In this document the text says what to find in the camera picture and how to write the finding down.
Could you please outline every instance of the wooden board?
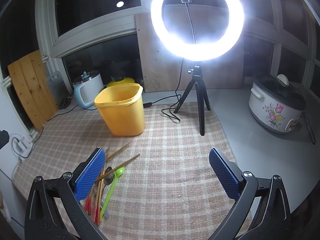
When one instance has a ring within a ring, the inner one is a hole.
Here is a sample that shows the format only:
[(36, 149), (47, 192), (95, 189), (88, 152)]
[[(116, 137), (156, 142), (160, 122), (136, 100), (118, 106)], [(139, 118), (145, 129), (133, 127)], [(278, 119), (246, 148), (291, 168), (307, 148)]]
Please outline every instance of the wooden board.
[[(213, 7), (192, 7), (196, 36), (202, 41), (218, 40), (225, 32), (228, 11)], [(156, 35), (150, 14), (136, 15), (137, 34), (141, 66), (146, 92), (175, 90), (179, 81), (182, 58), (173, 55)], [(192, 43), (192, 32), (188, 14), (183, 6), (172, 5), (165, 9), (164, 19), (170, 33), (180, 35), (186, 43)], [(201, 63), (207, 89), (240, 88), (243, 80), (244, 43), (240, 37), (236, 45), (227, 53)], [(183, 64), (180, 90), (186, 88), (192, 75), (187, 69), (193, 62)]]
[(33, 97), (24, 79), (19, 61), (11, 63), (8, 66), (8, 70), (12, 84), (17, 92), (20, 102), (23, 105), (23, 108), (25, 109), (33, 125), (39, 131), (42, 130), (42, 124), (45, 122), (45, 119), (33, 100)]
[(20, 67), (24, 76), (24, 79), (29, 88), (30, 94), (33, 97), (37, 107), (39, 108), (42, 116), (46, 121), (48, 121), (51, 116), (54, 114), (49, 103), (41, 89), (41, 86), (38, 82), (38, 78), (33, 69), (31, 58), (29, 55), (26, 55), (19, 59)]
[(58, 106), (49, 90), (49, 87), (47, 85), (47, 82), (45, 81), (47, 78), (47, 73), (44, 69), (44, 64), (41, 59), (40, 51), (36, 50), (29, 54), (31, 58), (31, 62), (33, 65), (33, 69), (36, 73), (36, 76), (38, 78), (38, 82), (42, 88), (42, 91), (48, 101), (48, 104), (50, 108), (52, 109), (52, 112), (55, 113), (58, 110)]

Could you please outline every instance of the blue textured pad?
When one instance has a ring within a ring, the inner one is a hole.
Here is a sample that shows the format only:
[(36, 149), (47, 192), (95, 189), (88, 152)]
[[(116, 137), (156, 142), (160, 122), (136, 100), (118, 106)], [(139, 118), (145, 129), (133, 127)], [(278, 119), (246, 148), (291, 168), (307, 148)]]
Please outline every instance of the blue textured pad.
[(88, 196), (105, 163), (106, 153), (101, 149), (76, 181), (75, 197), (77, 201), (85, 199)]
[(228, 197), (237, 201), (240, 197), (240, 183), (214, 149), (209, 153), (209, 163)]

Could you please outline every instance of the checkered tablecloth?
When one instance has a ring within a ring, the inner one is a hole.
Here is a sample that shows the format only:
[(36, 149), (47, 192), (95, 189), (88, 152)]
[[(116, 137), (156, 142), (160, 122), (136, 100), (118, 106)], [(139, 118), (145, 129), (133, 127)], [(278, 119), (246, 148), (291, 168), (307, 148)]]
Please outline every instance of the checkered tablecloth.
[[(235, 159), (213, 110), (205, 111), (201, 136), (197, 103), (183, 104), (179, 123), (161, 114), (164, 106), (145, 109), (145, 130), (135, 137), (113, 136), (98, 111), (76, 108), (56, 117), (17, 168), (14, 184), (28, 198), (37, 175), (58, 178), (73, 171), (96, 147), (110, 147), (113, 153), (131, 142), (108, 163), (115, 167), (141, 154), (119, 178), (108, 204), (109, 218), (99, 229), (109, 240), (208, 239), (234, 204), (208, 163), (209, 151), (219, 147), (229, 160)], [(61, 202), (57, 205), (68, 230), (75, 233)]]

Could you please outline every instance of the pink tulip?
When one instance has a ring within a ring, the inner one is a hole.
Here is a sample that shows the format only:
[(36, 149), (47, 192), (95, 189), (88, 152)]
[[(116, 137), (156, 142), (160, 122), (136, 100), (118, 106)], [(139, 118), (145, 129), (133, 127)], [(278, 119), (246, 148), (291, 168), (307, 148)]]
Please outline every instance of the pink tulip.
[(275, 111), (276, 111), (276, 113), (280, 114), (283, 109), (284, 109), (283, 106), (277, 104)]
[(269, 117), (270, 117), (271, 121), (275, 121), (276, 120), (276, 116), (274, 114), (269, 114)]

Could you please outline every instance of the green plastic spoon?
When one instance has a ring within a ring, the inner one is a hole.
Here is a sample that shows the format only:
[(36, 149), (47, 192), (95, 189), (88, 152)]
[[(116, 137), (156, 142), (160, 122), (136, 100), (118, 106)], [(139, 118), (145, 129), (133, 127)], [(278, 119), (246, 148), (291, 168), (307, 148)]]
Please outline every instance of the green plastic spoon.
[(111, 198), (111, 195), (112, 195), (112, 192), (116, 186), (116, 183), (118, 181), (118, 178), (124, 173), (124, 167), (121, 167), (119, 169), (117, 169), (114, 174), (115, 174), (115, 179), (113, 180), (113, 183), (111, 185), (111, 189), (109, 190), (109, 193), (108, 193), (108, 196), (106, 198), (106, 200), (104, 201), (104, 204), (103, 204), (103, 207), (101, 209), (101, 212), (100, 212), (100, 220), (102, 220), (102, 217), (103, 217), (103, 214), (104, 212), (106, 211), (106, 208), (108, 206), (108, 202)]

